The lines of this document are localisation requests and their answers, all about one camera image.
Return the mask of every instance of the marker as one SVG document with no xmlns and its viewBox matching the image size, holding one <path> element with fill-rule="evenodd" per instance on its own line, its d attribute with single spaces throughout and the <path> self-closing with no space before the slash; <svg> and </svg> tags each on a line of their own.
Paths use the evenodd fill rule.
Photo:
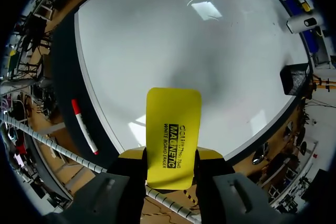
<svg viewBox="0 0 336 224">
<path fill-rule="evenodd" d="M 88 132 L 88 129 L 86 128 L 86 126 L 85 126 L 85 124 L 83 122 L 83 118 L 82 118 L 82 115 L 80 113 L 80 109 L 78 107 L 77 100 L 76 99 L 72 99 L 71 103 L 72 103 L 72 108 L 74 109 L 77 121 L 79 123 L 80 129 L 82 130 L 83 135 L 84 135 L 84 137 L 86 139 L 86 142 L 90 146 L 92 152 L 95 155 L 97 155 L 98 154 L 98 148 L 96 147 L 96 145 L 94 144 L 93 140 L 91 139 L 90 134 Z"/>
</svg>

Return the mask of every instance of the white cylindrical device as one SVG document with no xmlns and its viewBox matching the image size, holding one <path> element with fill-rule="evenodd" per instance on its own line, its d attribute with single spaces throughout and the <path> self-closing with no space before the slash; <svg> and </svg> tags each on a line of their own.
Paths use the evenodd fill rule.
<svg viewBox="0 0 336 224">
<path fill-rule="evenodd" d="M 302 31 L 307 31 L 323 24 L 321 14 L 314 10 L 309 13 L 302 13 L 292 16 L 287 21 L 287 27 L 292 34 L 298 34 Z"/>
</svg>

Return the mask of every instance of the white spiral cable wrap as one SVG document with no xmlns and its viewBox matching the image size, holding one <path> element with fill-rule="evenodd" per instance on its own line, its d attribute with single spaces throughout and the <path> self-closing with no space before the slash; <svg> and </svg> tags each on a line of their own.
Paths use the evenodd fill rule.
<svg viewBox="0 0 336 224">
<path fill-rule="evenodd" d="M 23 132 L 27 133 L 28 135 L 32 136 L 36 140 L 40 141 L 41 143 L 49 146 L 50 148 L 54 149 L 56 152 L 61 153 L 62 155 L 76 161 L 77 163 L 89 168 L 90 170 L 95 171 L 96 173 L 105 173 L 107 170 L 105 168 L 102 168 L 98 165 L 95 165 L 86 159 L 72 153 L 71 151 L 68 151 L 67 149 L 63 148 L 62 146 L 56 144 L 52 140 L 46 138 L 45 136 L 37 133 L 32 128 L 28 127 L 27 125 L 20 123 L 19 121 L 15 120 L 14 118 L 4 115 L 0 113 L 0 120 L 7 122 L 10 125 L 13 125 L 14 127 L 17 127 L 18 129 L 22 130 Z M 160 202 L 164 206 L 170 208 L 175 213 L 179 214 L 183 218 L 189 220 L 192 223 L 201 223 L 201 221 L 196 217 L 197 214 L 193 213 L 187 208 L 184 208 L 177 204 L 176 202 L 168 199 L 164 195 L 160 194 L 159 192 L 155 191 L 154 189 L 145 186 L 146 187 L 146 194 L 151 197 L 152 199 Z"/>
<path fill-rule="evenodd" d="M 11 125 L 17 127 L 18 129 L 20 129 L 23 132 L 27 133 L 28 135 L 32 136 L 33 138 L 40 141 L 41 143 L 43 143 L 43 144 L 49 146 L 50 148 L 54 149 L 56 152 L 59 152 L 62 155 L 66 156 L 68 158 L 71 158 L 72 160 L 76 161 L 77 163 L 81 164 L 82 166 L 85 166 L 85 167 L 89 168 L 90 170 L 92 170 L 96 173 L 102 173 L 102 172 L 105 173 L 107 171 L 106 169 L 85 160 L 84 158 L 76 155 L 75 153 L 72 153 L 71 151 L 68 151 L 67 149 L 65 149 L 62 146 L 56 144 L 52 140 L 50 140 L 50 139 L 46 138 L 45 136 L 37 133 L 32 128 L 29 128 L 27 125 L 18 122 L 17 120 L 15 120 L 14 118 L 12 118 L 8 115 L 0 114 L 0 120 L 5 121 L 8 124 L 11 124 Z"/>
</svg>

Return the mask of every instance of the red marker cap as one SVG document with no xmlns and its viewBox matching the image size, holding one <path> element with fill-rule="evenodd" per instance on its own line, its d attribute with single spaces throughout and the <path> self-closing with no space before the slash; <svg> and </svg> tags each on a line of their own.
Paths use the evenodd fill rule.
<svg viewBox="0 0 336 224">
<path fill-rule="evenodd" d="M 71 100 L 72 108 L 74 109 L 75 115 L 80 113 L 80 109 L 78 107 L 78 103 L 76 99 Z"/>
</svg>

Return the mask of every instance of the yellow magnetic whiteboard eraser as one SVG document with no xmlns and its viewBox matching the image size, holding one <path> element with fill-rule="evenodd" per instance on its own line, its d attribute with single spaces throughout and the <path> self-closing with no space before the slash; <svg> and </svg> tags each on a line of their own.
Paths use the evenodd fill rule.
<svg viewBox="0 0 336 224">
<path fill-rule="evenodd" d="M 201 94 L 192 89 L 153 88 L 147 94 L 147 183 L 156 189 L 192 185 L 201 121 Z"/>
</svg>

